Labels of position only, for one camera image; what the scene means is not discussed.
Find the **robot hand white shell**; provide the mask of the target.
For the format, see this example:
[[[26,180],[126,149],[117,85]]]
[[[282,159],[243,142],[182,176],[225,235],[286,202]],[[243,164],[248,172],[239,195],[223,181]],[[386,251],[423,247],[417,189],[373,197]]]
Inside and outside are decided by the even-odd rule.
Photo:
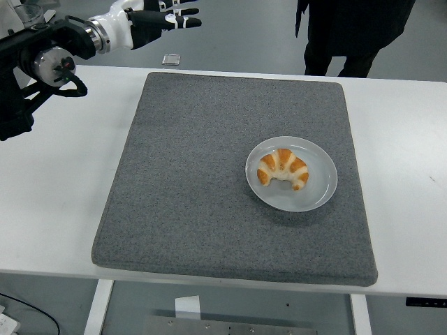
[[[103,53],[120,47],[136,50],[160,38],[164,31],[196,28],[197,8],[183,1],[116,1],[106,14],[89,19],[97,30]]]

